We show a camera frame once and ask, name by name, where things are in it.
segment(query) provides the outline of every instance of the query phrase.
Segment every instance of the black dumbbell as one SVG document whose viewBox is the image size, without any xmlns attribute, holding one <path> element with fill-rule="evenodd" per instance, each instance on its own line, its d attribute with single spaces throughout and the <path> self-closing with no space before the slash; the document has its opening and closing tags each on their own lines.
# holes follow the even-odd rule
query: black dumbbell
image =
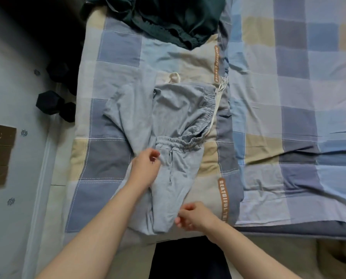
<svg viewBox="0 0 346 279">
<path fill-rule="evenodd" d="M 63 83 L 71 94 L 76 96 L 78 88 L 78 72 L 71 70 L 65 62 L 53 60 L 47 66 L 50 79 Z"/>
<path fill-rule="evenodd" d="M 75 121 L 76 105 L 74 103 L 65 103 L 64 98 L 56 92 L 49 90 L 39 94 L 36 101 L 36 106 L 48 115 L 59 113 L 67 122 Z"/>
</svg>

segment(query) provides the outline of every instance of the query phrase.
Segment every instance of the mattress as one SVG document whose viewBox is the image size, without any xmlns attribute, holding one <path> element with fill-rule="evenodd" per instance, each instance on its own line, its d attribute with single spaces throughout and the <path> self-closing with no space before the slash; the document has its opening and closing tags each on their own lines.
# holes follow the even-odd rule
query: mattress
<svg viewBox="0 0 346 279">
<path fill-rule="evenodd" d="M 110 199 L 132 159 L 102 111 L 109 90 L 130 80 L 141 61 L 184 80 L 212 83 L 216 70 L 228 75 L 202 161 L 213 184 L 194 185 L 186 201 L 202 200 L 223 218 L 217 187 L 223 177 L 237 201 L 244 190 L 239 230 L 346 239 L 346 0 L 227 0 L 218 32 L 186 51 L 132 30 L 105 7 L 92 12 L 79 71 L 65 243 Z M 238 167 L 229 168 L 234 159 Z M 127 230 L 123 241 L 196 235 L 146 239 Z"/>
</svg>

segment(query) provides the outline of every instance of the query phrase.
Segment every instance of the checkered bedding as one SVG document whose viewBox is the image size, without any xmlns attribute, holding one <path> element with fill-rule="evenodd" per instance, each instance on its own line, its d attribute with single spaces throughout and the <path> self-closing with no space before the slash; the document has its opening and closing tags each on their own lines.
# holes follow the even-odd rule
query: checkered bedding
<svg viewBox="0 0 346 279">
<path fill-rule="evenodd" d="M 214 84 L 214 45 L 226 46 L 229 31 L 219 69 L 224 73 L 228 59 L 230 98 L 222 100 L 217 133 L 206 142 L 186 201 L 199 198 L 223 217 L 217 180 L 224 177 L 235 199 L 244 188 L 239 226 L 346 222 L 346 0 L 233 0 L 232 24 L 222 20 L 218 39 L 186 51 L 131 30 L 105 8 L 91 14 L 63 209 L 65 243 L 113 195 L 132 159 L 123 134 L 102 116 L 109 89 L 131 80 L 141 60 L 183 80 Z M 234 159 L 238 167 L 229 166 Z M 127 231 L 124 238 L 136 244 L 181 237 L 187 235 L 151 240 Z"/>
<path fill-rule="evenodd" d="M 346 222 L 346 0 L 234 0 L 240 226 Z"/>
</svg>

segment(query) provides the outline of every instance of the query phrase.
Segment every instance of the dark green garment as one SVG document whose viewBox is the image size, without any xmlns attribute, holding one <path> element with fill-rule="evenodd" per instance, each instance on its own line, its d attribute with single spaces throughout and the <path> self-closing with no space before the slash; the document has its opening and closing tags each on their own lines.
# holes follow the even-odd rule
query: dark green garment
<svg viewBox="0 0 346 279">
<path fill-rule="evenodd" d="M 217 33 L 226 0 L 106 0 L 114 16 L 163 42 L 192 50 Z"/>
</svg>

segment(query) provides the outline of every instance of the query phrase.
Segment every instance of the baseboard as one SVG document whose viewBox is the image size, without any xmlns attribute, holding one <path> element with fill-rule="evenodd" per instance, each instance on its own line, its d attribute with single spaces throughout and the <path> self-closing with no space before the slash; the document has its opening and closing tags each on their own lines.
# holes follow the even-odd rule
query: baseboard
<svg viewBox="0 0 346 279">
<path fill-rule="evenodd" d="M 56 85 L 56 92 L 61 94 L 61 84 L 59 83 Z M 36 191 L 31 228 L 28 235 L 22 279 L 35 278 L 37 259 L 41 244 L 41 236 L 43 234 L 44 218 L 47 209 L 53 169 L 55 165 L 61 123 L 62 120 L 58 114 L 52 115 L 50 117 L 49 131 L 47 140 L 45 142 L 45 151 Z"/>
</svg>

